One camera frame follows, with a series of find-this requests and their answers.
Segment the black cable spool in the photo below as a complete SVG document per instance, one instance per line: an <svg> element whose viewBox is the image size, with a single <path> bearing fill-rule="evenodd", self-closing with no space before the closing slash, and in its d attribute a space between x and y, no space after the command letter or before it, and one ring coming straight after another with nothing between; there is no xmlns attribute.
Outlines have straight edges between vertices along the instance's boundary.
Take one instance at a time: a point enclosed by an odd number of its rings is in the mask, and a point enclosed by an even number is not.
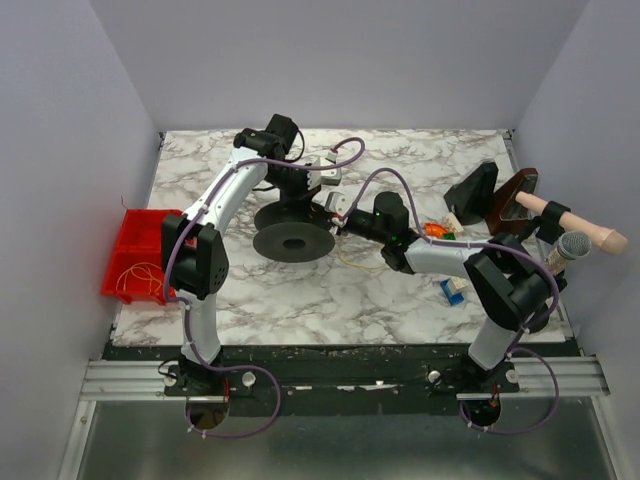
<svg viewBox="0 0 640 480"><path fill-rule="evenodd" d="M313 201L273 202L260 208L253 248L282 263L305 263L327 256L335 246L331 215Z"/></svg>

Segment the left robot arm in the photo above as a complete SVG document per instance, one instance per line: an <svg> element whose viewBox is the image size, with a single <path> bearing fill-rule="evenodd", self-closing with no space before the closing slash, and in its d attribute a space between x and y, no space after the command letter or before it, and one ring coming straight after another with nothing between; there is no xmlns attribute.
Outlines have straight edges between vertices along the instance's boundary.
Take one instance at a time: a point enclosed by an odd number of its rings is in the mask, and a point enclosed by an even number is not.
<svg viewBox="0 0 640 480"><path fill-rule="evenodd" d="M167 301L181 304L181 354L191 362L211 365L221 352L216 294L229 273L225 231L268 167L284 165L298 132L291 118L279 114L263 130L242 130L214 182L184 213L163 219L162 291Z"/></svg>

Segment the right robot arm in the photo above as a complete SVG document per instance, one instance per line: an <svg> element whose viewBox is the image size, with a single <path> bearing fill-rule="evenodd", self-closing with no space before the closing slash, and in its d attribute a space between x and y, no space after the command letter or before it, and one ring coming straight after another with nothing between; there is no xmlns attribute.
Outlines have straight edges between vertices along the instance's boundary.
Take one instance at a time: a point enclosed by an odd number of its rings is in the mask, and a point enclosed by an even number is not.
<svg viewBox="0 0 640 480"><path fill-rule="evenodd" d="M549 315L546 302L558 295L555 277L513 235L470 243L426 237L409 227L409 210L397 193L378 194L370 212L347 211L340 230L380 243L381 256L394 271L470 281L486 320L467 356L484 371L505 359L529 321Z"/></svg>

